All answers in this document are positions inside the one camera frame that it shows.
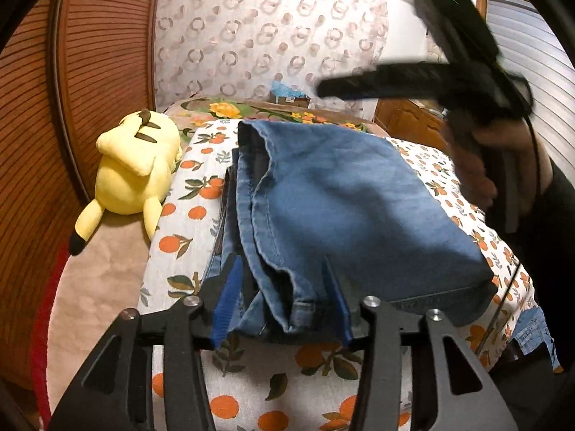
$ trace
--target bedspread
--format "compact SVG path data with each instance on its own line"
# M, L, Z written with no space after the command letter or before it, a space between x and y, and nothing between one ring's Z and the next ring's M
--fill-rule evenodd
M140 312L166 309L178 298L199 290L220 224L223 178L231 164L231 150L237 144L238 122L214 119L212 115L197 125L152 241L140 291ZM518 261L497 234L485 226L484 214L462 198L446 155L403 140L381 140L390 140L454 225L479 246L493 269L497 295L479 319L459 329L475 349ZM479 355L485 368L489 369L501 355L519 313L535 306L533 297L531 279L521 268L496 328ZM219 350L203 351L201 358L218 431L348 429L361 374L361 352L344 351L337 343L272 345L231 334ZM402 364L399 427L407 430L411 405L408 348L404 348ZM158 431L165 429L162 369L162 348L156 347L152 384Z

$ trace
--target person's arm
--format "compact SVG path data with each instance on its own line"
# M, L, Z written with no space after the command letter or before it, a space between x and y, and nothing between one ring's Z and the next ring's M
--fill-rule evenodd
M571 329L565 329L575 307L575 189L538 140L541 194L535 195L535 154L524 123L497 122L475 131L474 136L485 146L515 152L519 173L519 229L515 234L506 234L503 228L494 230L533 279L558 359L567 370L575 361L575 339ZM497 190L485 176L481 160L455 144L449 130L445 131L445 138L451 147L462 194L469 202L487 209Z

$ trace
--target white blind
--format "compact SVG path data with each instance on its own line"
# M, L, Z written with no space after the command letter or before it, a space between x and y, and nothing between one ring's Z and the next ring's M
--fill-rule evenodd
M535 98L534 128L567 178L575 183L575 69L550 27L523 0L487 0L487 24L502 65L523 74Z

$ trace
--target pikachu plush toy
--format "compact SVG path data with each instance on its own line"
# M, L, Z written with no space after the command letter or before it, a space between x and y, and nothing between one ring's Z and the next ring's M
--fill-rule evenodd
M95 198L76 220L70 254L84 249L107 209L128 216L144 213L152 239L162 213L162 201L182 158L178 127L163 113L142 110L125 116L100 135L96 148L103 155L96 176Z

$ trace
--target metal screw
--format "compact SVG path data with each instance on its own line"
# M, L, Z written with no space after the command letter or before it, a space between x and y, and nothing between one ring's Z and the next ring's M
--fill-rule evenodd
M120 312L120 317L125 321L130 321L138 315L136 308L126 308Z
M427 317L432 321L443 321L445 315L441 310L432 309L427 311Z
M202 304L202 300L198 295L190 295L183 299L183 304L190 307L199 306Z
M368 308L377 308L381 304L381 300L373 295L367 295L363 299L363 304Z

